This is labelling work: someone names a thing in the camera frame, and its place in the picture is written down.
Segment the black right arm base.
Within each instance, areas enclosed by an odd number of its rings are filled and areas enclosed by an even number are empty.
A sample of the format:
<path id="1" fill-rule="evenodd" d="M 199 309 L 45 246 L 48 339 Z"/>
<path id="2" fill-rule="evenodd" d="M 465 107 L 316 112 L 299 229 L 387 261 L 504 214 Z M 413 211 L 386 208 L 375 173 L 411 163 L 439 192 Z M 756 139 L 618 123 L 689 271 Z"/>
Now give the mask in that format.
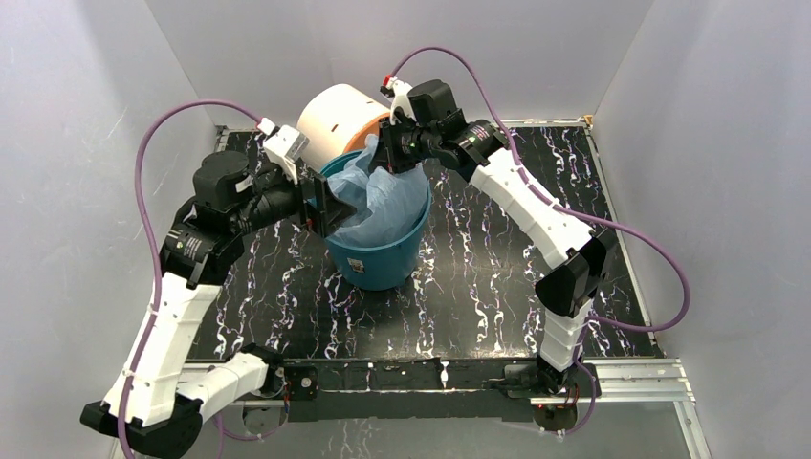
<path id="1" fill-rule="evenodd" d="M 562 371 L 541 359 L 511 363 L 482 386 L 512 399 L 529 399 L 539 429 L 558 435 L 578 429 L 602 395 L 596 368 L 581 360 Z"/>

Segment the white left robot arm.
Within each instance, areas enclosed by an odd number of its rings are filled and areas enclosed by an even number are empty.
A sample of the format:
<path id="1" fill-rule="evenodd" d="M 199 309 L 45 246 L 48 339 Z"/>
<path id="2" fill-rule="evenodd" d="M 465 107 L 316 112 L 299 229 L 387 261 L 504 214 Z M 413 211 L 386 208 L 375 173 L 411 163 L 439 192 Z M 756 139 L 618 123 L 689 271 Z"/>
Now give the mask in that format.
<path id="1" fill-rule="evenodd" d="M 79 417 L 126 450 L 153 458 L 184 456 L 203 424 L 245 395 L 289 394 L 283 358 L 257 344 L 194 380 L 181 378 L 208 308 L 244 254 L 245 238 L 284 219 L 325 237 L 356 211 L 322 175 L 297 183 L 280 165 L 256 168 L 237 151 L 206 156 L 192 183 L 194 193 L 159 249 L 153 297 L 127 362 L 104 398 Z"/>

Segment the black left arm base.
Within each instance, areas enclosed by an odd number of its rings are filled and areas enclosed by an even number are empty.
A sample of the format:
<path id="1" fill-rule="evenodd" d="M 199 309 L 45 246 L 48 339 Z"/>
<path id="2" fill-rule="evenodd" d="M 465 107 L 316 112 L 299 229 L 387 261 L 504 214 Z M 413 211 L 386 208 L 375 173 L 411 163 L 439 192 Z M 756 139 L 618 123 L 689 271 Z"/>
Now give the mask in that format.
<path id="1" fill-rule="evenodd" d="M 312 364 L 288 362 L 270 377 L 269 387 L 251 391 L 227 408 L 218 424 L 226 437 L 265 440 L 287 424 L 293 402 L 311 402 L 318 395 L 318 370 Z"/>

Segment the translucent blue plastic bag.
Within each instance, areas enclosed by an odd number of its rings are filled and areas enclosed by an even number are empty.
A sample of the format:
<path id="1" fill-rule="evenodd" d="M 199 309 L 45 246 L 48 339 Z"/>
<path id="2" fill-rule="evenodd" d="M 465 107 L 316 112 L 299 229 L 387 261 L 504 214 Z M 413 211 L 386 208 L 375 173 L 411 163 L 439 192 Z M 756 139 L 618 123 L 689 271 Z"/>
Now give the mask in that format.
<path id="1" fill-rule="evenodd" d="M 400 174 L 368 167 L 378 144 L 369 134 L 361 153 L 327 178 L 333 194 L 356 208 L 330 237 L 343 245 L 372 248 L 404 237 L 421 218 L 428 179 L 421 165 Z"/>

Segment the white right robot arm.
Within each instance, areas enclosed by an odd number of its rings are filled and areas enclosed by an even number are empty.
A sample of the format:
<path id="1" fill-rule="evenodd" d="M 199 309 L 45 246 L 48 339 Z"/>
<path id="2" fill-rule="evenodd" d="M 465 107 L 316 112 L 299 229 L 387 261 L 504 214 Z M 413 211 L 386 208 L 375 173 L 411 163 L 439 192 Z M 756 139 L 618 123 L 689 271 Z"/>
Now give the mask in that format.
<path id="1" fill-rule="evenodd" d="M 564 395 L 577 381 L 578 342 L 616 236 L 596 232 L 560 208 L 517 159 L 508 129 L 466 120 L 447 83 L 433 79 L 412 86 L 388 76 L 380 91 L 391 106 L 379 120 L 369 169 L 402 174 L 436 160 L 500 206 L 539 250 L 548 271 L 535 286 L 546 322 L 538 381 L 546 393 Z"/>

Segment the teal plastic trash bin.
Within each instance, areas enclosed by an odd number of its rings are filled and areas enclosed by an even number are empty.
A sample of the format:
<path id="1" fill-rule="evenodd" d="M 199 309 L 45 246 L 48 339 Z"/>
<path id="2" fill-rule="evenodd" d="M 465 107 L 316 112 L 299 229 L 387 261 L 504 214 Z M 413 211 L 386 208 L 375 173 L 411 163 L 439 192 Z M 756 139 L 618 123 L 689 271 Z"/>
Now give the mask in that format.
<path id="1" fill-rule="evenodd" d="M 321 174 L 328 178 L 360 153 L 361 150 L 356 150 L 337 157 L 321 170 Z M 403 285 L 416 268 L 430 204 L 428 185 L 421 218 L 409 233 L 388 245 L 364 249 L 338 243 L 330 238 L 333 234 L 327 237 L 326 245 L 339 273 L 352 285 L 367 291 L 384 291 Z"/>

